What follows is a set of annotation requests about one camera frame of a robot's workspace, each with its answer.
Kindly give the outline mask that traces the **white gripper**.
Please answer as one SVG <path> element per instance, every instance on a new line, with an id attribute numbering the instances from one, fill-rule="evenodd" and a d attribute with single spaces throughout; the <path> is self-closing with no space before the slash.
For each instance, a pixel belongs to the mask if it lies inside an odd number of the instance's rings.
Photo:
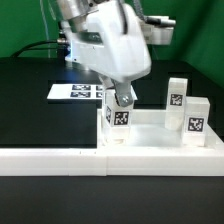
<path id="1" fill-rule="evenodd" d="M 130 82 L 151 70 L 147 46 L 168 45 L 175 27 L 167 16 L 144 15 L 139 0 L 134 2 L 134 6 L 123 0 L 69 2 L 68 58 L 99 73 L 103 87 L 115 89 L 120 107 L 137 99 Z"/>

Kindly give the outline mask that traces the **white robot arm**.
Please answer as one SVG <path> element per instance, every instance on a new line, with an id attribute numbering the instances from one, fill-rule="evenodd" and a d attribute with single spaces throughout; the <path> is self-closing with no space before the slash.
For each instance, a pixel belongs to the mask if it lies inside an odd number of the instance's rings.
<path id="1" fill-rule="evenodd" d="M 133 103 L 131 82 L 150 73 L 147 46 L 168 45 L 176 22 L 146 16 L 139 0 L 56 0 L 70 59 L 97 72 L 121 107 Z"/>

